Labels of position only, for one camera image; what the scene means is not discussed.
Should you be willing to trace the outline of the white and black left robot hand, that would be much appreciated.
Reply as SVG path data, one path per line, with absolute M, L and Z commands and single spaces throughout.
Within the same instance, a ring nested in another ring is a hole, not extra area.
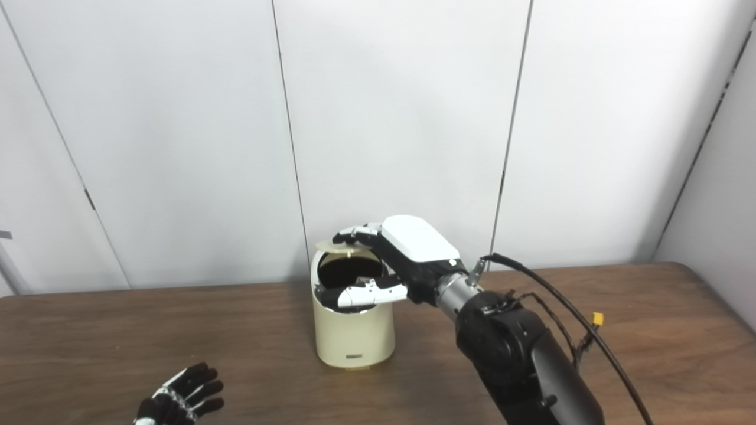
M 161 384 L 141 401 L 133 424 L 197 424 L 224 408 L 224 382 L 205 362 L 192 365 Z

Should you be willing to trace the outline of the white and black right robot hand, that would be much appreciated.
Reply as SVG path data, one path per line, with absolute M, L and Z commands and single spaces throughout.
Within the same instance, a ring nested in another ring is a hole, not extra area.
M 389 216 L 381 223 L 343 229 L 331 240 L 337 252 L 371 252 L 393 274 L 357 277 L 343 289 L 327 289 L 321 303 L 329 309 L 362 308 L 410 299 L 427 303 L 454 319 L 478 294 L 459 251 L 423 218 Z

